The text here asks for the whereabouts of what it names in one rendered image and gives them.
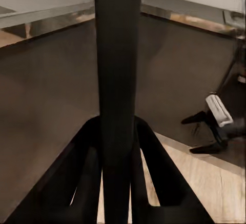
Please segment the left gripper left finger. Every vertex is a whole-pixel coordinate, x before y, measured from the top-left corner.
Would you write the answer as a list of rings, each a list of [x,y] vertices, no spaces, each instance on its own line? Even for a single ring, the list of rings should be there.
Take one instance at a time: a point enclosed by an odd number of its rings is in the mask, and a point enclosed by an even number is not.
[[[96,224],[100,116],[88,120],[4,224]]]

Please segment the poster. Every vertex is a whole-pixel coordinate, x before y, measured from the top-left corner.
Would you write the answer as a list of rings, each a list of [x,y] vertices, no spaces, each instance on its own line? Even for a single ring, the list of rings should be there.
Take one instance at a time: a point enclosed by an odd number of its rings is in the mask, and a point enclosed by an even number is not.
[[[95,0],[105,224],[128,224],[141,0]]]

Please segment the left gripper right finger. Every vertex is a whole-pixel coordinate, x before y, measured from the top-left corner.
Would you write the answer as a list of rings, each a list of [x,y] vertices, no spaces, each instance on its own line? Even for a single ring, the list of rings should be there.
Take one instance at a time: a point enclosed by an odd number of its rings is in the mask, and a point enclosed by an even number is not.
[[[149,204],[142,149],[160,207]],[[215,224],[148,123],[134,116],[131,151],[132,224]]]

